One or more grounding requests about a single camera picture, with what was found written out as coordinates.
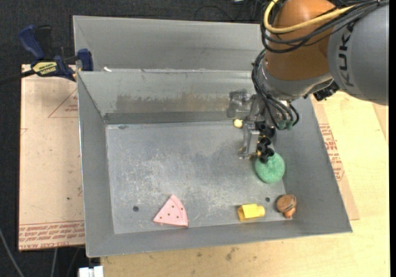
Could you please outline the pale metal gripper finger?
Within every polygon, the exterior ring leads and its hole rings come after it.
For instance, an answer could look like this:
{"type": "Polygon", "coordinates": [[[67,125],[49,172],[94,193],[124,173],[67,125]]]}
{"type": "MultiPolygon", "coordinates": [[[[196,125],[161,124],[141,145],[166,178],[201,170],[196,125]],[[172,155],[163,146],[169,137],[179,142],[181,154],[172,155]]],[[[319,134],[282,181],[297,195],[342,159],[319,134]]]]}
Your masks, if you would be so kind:
{"type": "Polygon", "coordinates": [[[257,143],[259,141],[259,131],[250,130],[248,135],[248,155],[255,155],[257,151],[257,143]]]}
{"type": "Polygon", "coordinates": [[[246,158],[246,153],[247,153],[247,132],[244,130],[243,131],[243,141],[241,143],[240,148],[238,149],[238,156],[241,160],[246,158]]]}

